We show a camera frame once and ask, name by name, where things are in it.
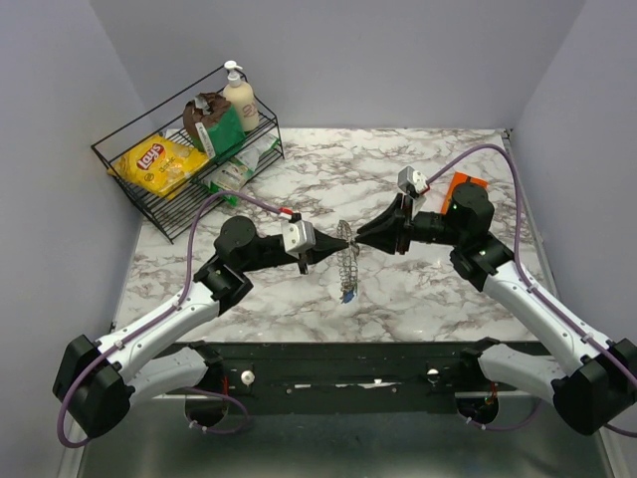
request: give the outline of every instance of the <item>bag of chips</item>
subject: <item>bag of chips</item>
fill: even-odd
[[[155,134],[123,154],[112,168],[126,181],[170,200],[206,162],[205,153]]]
[[[194,146],[217,162],[238,152],[246,138],[235,107],[217,93],[197,95],[182,117]]]

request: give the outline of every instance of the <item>screw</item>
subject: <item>screw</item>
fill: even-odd
[[[244,370],[241,373],[241,381],[244,385],[251,385],[255,381],[255,375],[251,370]]]

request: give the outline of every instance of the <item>wire whisk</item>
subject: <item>wire whisk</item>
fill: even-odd
[[[344,304],[347,304],[354,298],[358,289],[358,261],[356,258],[360,249],[358,244],[354,242],[351,227],[342,219],[338,221],[336,226],[336,236],[349,244],[347,249],[338,251],[336,256],[338,274],[340,275],[340,291],[342,292],[340,299]]]

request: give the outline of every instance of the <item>metal floor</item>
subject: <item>metal floor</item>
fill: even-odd
[[[497,423],[531,410],[502,398]],[[82,478],[611,477],[598,435],[583,437],[545,406],[515,432],[483,432],[426,413],[257,416],[252,429],[210,436],[187,426],[182,398],[156,399],[85,451]]]

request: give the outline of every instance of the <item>orange part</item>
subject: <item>orange part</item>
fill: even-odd
[[[456,172],[454,174],[454,178],[451,180],[451,184],[449,184],[449,190],[447,191],[447,196],[445,197],[445,202],[442,203],[442,212],[445,214],[447,209],[449,209],[449,204],[451,203],[451,195],[454,192],[454,189],[458,184],[462,184],[463,182],[473,182],[474,184],[478,184],[484,188],[487,187],[487,181],[484,179],[480,179],[479,177],[472,177],[464,172]]]

